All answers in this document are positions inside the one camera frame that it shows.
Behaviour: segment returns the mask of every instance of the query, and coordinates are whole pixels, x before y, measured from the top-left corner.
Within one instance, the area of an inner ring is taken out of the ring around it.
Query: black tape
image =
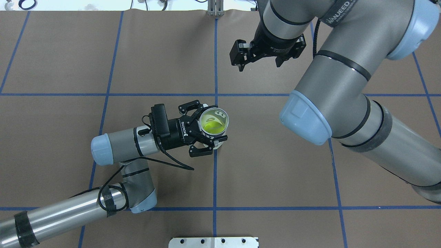
[[[380,106],[381,113],[383,115],[377,132],[370,139],[359,145],[348,146],[342,144],[344,147],[347,147],[354,152],[368,152],[379,147],[387,139],[390,131],[392,130],[392,114],[387,109],[383,108],[378,102],[374,102]]]
[[[110,192],[110,188],[108,185],[104,187],[104,189],[101,192],[101,195],[104,198],[104,205],[106,206],[106,208],[110,210],[116,210],[116,205],[115,202],[113,201],[113,196],[112,193]],[[116,212],[114,211],[107,211],[107,217],[113,216],[115,214]]]
[[[22,248],[29,248],[39,245],[35,237],[34,231],[30,226],[27,211],[20,212],[14,215],[15,230],[17,231],[17,237]]]

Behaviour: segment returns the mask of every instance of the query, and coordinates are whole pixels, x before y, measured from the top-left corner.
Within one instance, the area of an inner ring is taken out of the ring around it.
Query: robotic arm
[[[137,214],[157,203],[145,156],[162,151],[178,165],[194,170],[166,150],[190,146],[191,157],[210,155],[227,140],[224,135],[228,116],[217,105],[208,106],[195,100],[179,106],[181,117],[167,119],[164,104],[156,104],[147,115],[150,125],[104,134],[92,140],[91,150],[98,165],[119,162],[123,182],[109,185],[113,176],[101,187],[81,192],[67,200],[32,211],[23,211],[10,219],[0,221],[0,247],[25,248],[86,225],[116,212],[130,209]],[[188,111],[195,110],[191,116]],[[205,148],[196,148],[200,142]]]
[[[290,93],[282,124],[316,145],[337,139],[441,204],[440,149],[362,94],[385,58],[404,58],[428,38],[437,6],[429,0],[270,0],[254,40],[234,43],[232,65],[242,71],[263,57],[275,56],[277,67],[297,58],[314,17],[333,30]]]

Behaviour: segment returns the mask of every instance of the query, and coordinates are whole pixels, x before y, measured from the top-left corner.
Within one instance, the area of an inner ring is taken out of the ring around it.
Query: white metal plate
[[[258,237],[173,238],[168,248],[259,248]]]

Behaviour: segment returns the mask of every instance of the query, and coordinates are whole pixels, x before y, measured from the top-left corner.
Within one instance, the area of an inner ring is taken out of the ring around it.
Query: blue tape line
[[[183,94],[183,93],[0,93],[0,96],[93,96],[93,97],[128,97],[128,96],[167,96],[167,97],[288,97],[287,93],[218,93],[218,94]],[[365,94],[368,97],[441,97],[441,94]]]
[[[425,97],[426,94],[365,94],[368,97]]]
[[[214,104],[217,104],[217,18],[214,20]]]
[[[441,205],[433,206],[348,206],[343,210],[393,210],[393,209],[441,209]]]
[[[218,103],[219,91],[217,87],[217,21],[214,20],[214,104]],[[217,236],[217,150],[213,156],[213,237]]]
[[[86,226],[82,226],[81,227],[81,232],[80,232],[80,239],[78,240],[78,248],[82,247],[82,241],[84,239],[84,230],[86,229]]]
[[[31,211],[39,207],[0,207],[1,211]]]
[[[314,40],[314,25],[312,24],[312,22],[309,23],[309,27],[311,28],[311,37],[312,37],[312,40]]]
[[[148,211],[213,211],[212,207],[154,207]]]
[[[102,135],[102,133],[103,133],[104,120],[105,120],[106,112],[107,112],[107,103],[108,103],[108,98],[109,98],[109,93],[110,93],[110,86],[112,85],[113,69],[115,67],[116,53],[118,51],[118,43],[120,41],[120,34],[121,34],[121,26],[123,24],[123,17],[124,17],[124,11],[121,11],[120,24],[118,26],[118,33],[116,34],[116,42],[115,42],[115,49],[113,50],[112,66],[110,67],[109,81],[107,84],[106,98],[104,101],[104,108],[103,108],[103,113],[101,116],[100,131],[99,131],[98,135]],[[93,185],[96,167],[97,167],[97,163],[94,161],[93,165],[92,165],[92,172],[90,174],[89,189],[91,189],[92,185]],[[79,241],[78,241],[78,248],[82,247],[82,240],[84,238],[84,230],[85,230],[85,227],[83,226],[81,228],[81,233],[80,233],[80,237],[79,237]]]
[[[54,96],[54,97],[69,97],[69,96],[105,96],[105,93],[1,93],[1,96]]]
[[[214,150],[213,168],[213,237],[217,236],[217,150]]]
[[[334,174],[334,184],[335,184],[335,191],[336,191],[336,195],[337,195],[337,204],[339,207],[338,212],[340,215],[340,225],[341,225],[341,232],[343,235],[343,244],[344,244],[345,248],[348,248],[348,240],[346,239],[346,229],[344,227],[343,210],[341,207],[340,188],[338,186],[337,169],[335,167],[334,149],[332,147],[331,139],[328,139],[328,144],[329,144],[329,150],[331,151],[332,169],[333,169],[333,174]]]
[[[426,82],[424,81],[424,77],[422,76],[422,72],[421,72],[421,68],[420,68],[419,63],[418,63],[418,59],[416,58],[415,52],[412,52],[412,55],[414,57],[416,67],[418,69],[419,77],[421,78],[422,86],[424,87],[424,91],[426,92],[427,101],[429,102],[430,110],[432,111],[432,115],[434,117],[435,124],[436,124],[437,129],[438,129],[438,135],[441,137],[441,128],[440,128],[440,125],[438,123],[438,118],[437,118],[437,115],[435,113],[434,106],[432,105],[432,101],[430,100],[429,91],[427,90]]]
[[[31,12],[28,11],[28,13],[26,15],[25,21],[24,21],[23,26],[22,26],[22,30],[20,31],[19,38],[17,39],[17,43],[15,44],[14,51],[12,52],[11,59],[9,60],[9,64],[7,65],[6,72],[4,74],[3,81],[2,81],[1,86],[0,86],[0,93],[3,91],[3,87],[4,87],[5,83],[6,83],[7,75],[9,74],[9,69],[11,68],[12,62],[14,61],[15,53],[17,52],[17,49],[19,48],[19,44],[20,44],[20,41],[22,39],[23,32],[25,31],[25,27],[26,27],[27,21],[29,19],[30,13]]]
[[[217,207],[218,211],[339,210],[339,207]]]
[[[0,211],[31,211],[39,207],[0,207]],[[315,210],[441,209],[441,205],[407,206],[320,206],[320,207],[216,207],[217,211],[315,211]],[[212,207],[154,207],[149,211],[213,211]]]

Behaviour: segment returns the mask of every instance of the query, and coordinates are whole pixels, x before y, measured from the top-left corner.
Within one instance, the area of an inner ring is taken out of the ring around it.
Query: green liquid
[[[217,122],[215,120],[209,121],[205,123],[205,125],[202,127],[206,132],[211,134],[218,134],[224,131],[224,126],[222,123]]]

